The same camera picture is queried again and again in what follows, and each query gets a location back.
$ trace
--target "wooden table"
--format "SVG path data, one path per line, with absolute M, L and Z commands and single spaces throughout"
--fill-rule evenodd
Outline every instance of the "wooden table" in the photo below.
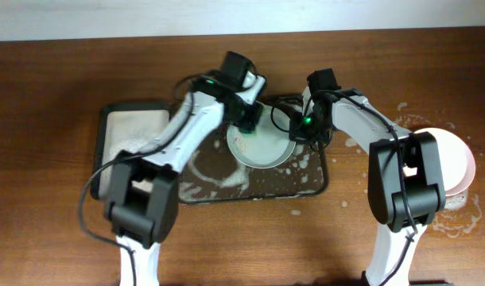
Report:
M 179 78 L 217 68 L 227 50 L 258 65 L 268 95 L 300 92 L 309 73 L 333 67 L 339 84 L 388 118 L 452 128 L 475 155 L 476 178 L 466 206 L 438 214 L 421 239 L 410 279 L 485 285 L 485 27 L 0 43 L 0 285 L 117 284 L 118 250 L 82 234 L 75 213 L 99 110 L 171 101 Z M 180 207 L 161 248 L 161 282 L 357 279 L 376 221 L 367 156 L 346 139 L 338 133 L 327 149 L 332 181 L 318 197 Z M 100 203 L 90 199 L 86 213 L 111 235 Z

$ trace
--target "white bowl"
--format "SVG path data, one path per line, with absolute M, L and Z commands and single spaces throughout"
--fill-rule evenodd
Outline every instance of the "white bowl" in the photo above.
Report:
M 253 133 L 241 133 L 235 126 L 227 131 L 228 148 L 234 157 L 252 168 L 278 166 L 290 157 L 296 146 L 296 142 L 289 140 L 288 133 L 271 122 L 271 106 L 262 106 L 262 115 Z M 289 128 L 289 117 L 278 108 L 274 109 L 274 121 L 283 129 Z

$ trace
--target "black cable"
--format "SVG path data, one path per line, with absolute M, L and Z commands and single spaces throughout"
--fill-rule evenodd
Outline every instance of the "black cable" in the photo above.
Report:
M 189 77 L 186 77 L 186 78 L 180 80 L 178 83 L 184 83 L 184 82 L 186 82 L 190 79 L 193 79 L 193 78 L 194 78 L 194 76 L 189 76 Z M 174 94 L 176 93 L 177 88 L 179 86 L 180 85 L 176 84 L 176 86 L 174 87 Z M 101 167 L 99 167 L 96 171 L 94 171 L 94 173 L 92 173 L 91 177 L 87 180 L 87 182 L 83 186 L 82 191 L 80 193 L 80 199 L 79 199 L 78 206 L 77 206 L 77 209 L 76 209 L 78 220 L 79 220 L 79 223 L 80 223 L 80 229 L 84 233 L 88 234 L 90 237 L 92 237 L 94 239 L 100 240 L 101 242 L 105 242 L 105 243 L 108 243 L 108 244 L 113 245 L 113 246 L 120 247 L 120 248 L 122 248 L 122 249 L 124 249 L 125 251 L 128 252 L 128 254 L 130 255 L 131 272 L 133 273 L 133 286 L 137 285 L 137 272 L 136 272 L 136 268 L 135 268 L 134 251 L 129 246 L 120 244 L 113 239 L 105 238 L 103 236 L 100 236 L 98 234 L 94 234 L 93 232 L 91 232 L 91 230 L 89 230 L 87 228 L 87 226 L 85 224 L 85 220 L 83 218 L 83 203 L 85 202 L 85 198 L 87 197 L 87 190 L 88 190 L 89 186 L 91 185 L 92 180 L 95 179 L 97 176 L 99 176 L 102 171 L 104 171 L 107 168 L 114 166 L 116 164 L 121 164 L 121 163 L 127 162 L 129 160 L 135 160 L 135 159 L 138 159 L 138 158 L 143 158 L 143 157 L 153 155 L 155 153 L 159 153 L 164 148 L 166 148 L 177 137 L 177 135 L 179 135 L 181 130 L 186 126 L 186 124 L 188 123 L 188 120 L 192 116 L 193 108 L 195 106 L 195 96 L 194 96 L 194 93 L 191 91 L 191 82 L 190 82 L 190 88 L 189 88 L 188 92 L 189 92 L 191 99 L 192 99 L 191 106 L 189 107 L 189 110 L 188 110 L 188 117 L 181 123 L 181 125 L 179 126 L 177 131 L 174 133 L 174 135 L 172 135 L 163 145 L 158 146 L 155 150 L 145 152 L 145 153 L 135 153 L 134 155 L 131 155 L 131 156 L 128 156 L 128 157 L 123 157 L 123 158 L 118 158 L 118 159 L 116 158 L 116 159 L 113 159 L 111 161 L 106 162 Z
M 311 150 L 315 151 L 315 152 L 323 151 L 323 150 L 325 150 L 331 144 L 331 141 L 332 141 L 332 139 L 334 137 L 335 137 L 335 131 L 334 130 L 331 130 L 330 135 L 329 135 L 329 141 L 325 144 L 325 146 L 322 148 L 322 150 L 313 148 L 313 143 L 314 142 L 312 142 L 312 143 L 309 144 L 309 148 Z
M 203 74 L 189 75 L 189 76 L 186 76 L 185 78 L 179 80 L 178 82 L 176 82 L 176 84 L 173 86 L 173 98 L 176 101 L 182 101 L 183 99 L 180 99 L 179 95 L 177 94 L 177 92 L 179 91 L 179 87 L 181 85 L 183 85 L 185 82 L 187 82 L 188 80 L 199 78 L 202 75 Z
M 398 135 L 396 134 L 396 131 L 394 130 L 393 126 L 390 125 L 386 119 L 384 119 L 379 113 L 375 112 L 374 110 L 371 110 L 364 106 L 363 104 L 356 102 L 354 99 L 352 99 L 350 96 L 345 95 L 339 91 L 316 91 L 316 93 L 329 93 L 331 95 L 336 96 L 337 98 L 343 98 L 354 104 L 355 106 L 361 108 L 362 110 L 365 110 L 366 112 L 374 115 L 378 120 L 382 122 L 382 124 L 389 130 L 391 135 L 393 136 L 394 142 L 396 143 L 396 152 L 398 155 L 398 176 L 400 179 L 400 189 L 402 192 L 402 198 L 403 198 L 403 204 L 405 207 L 405 213 L 407 214 L 407 219 L 409 221 L 409 224 L 412 226 L 414 232 L 411 233 L 409 236 L 407 236 L 407 243 L 405 244 L 403 250 L 402 250 L 402 255 L 398 259 L 398 263 L 393 270 L 393 272 L 380 284 L 380 286 L 383 286 L 387 281 L 389 281 L 395 274 L 396 272 L 400 269 L 400 266 L 403 263 L 403 260 L 405 259 L 405 255 L 407 253 L 407 250 L 409 249 L 410 243 L 413 241 L 413 237 L 415 234 L 418 234 L 416 223 L 413 219 L 412 212 L 410 211 L 410 205 L 409 205 L 409 197 L 407 195 L 407 190 L 405 189 L 405 182 L 404 182 L 404 177 L 403 177 L 403 158 L 402 158 L 402 151 L 400 150 L 400 142 L 398 141 Z
M 393 271 L 378 286 L 384 286 L 384 285 L 386 285 L 386 283 L 389 282 L 389 280 L 391 280 L 391 278 L 393 278 L 394 275 L 396 275 L 396 273 L 398 272 L 398 270 L 402 266 L 403 261 L 405 260 L 405 256 L 407 255 L 407 251 L 409 251 L 410 244 L 412 242 L 414 242 L 413 237 L 414 237 L 415 234 L 416 233 L 413 232 L 413 233 L 405 236 L 405 238 L 407 239 L 407 242 L 405 243 L 405 246 L 403 247 L 402 253 L 400 254 L 400 258 L 398 258 L 398 263 L 394 267 Z
M 280 126 L 277 125 L 277 123 L 274 121 L 274 109 L 276 108 L 276 106 L 280 103 L 280 102 L 284 102 L 285 100 L 297 100 L 298 101 L 298 98 L 296 96 L 289 96 L 289 97 L 284 97 L 282 99 L 278 99 L 274 104 L 273 104 L 273 107 L 271 108 L 271 122 L 274 124 L 274 127 L 278 128 L 280 131 L 283 131 L 285 133 L 290 133 L 290 130 L 285 130 L 283 128 L 281 128 Z
M 308 114 L 309 104 L 312 102 L 312 100 L 313 100 L 313 97 L 310 96 L 309 99 L 308 99 L 308 102 L 306 103 L 305 112 L 303 113 L 303 120 L 305 119 L 306 114 Z

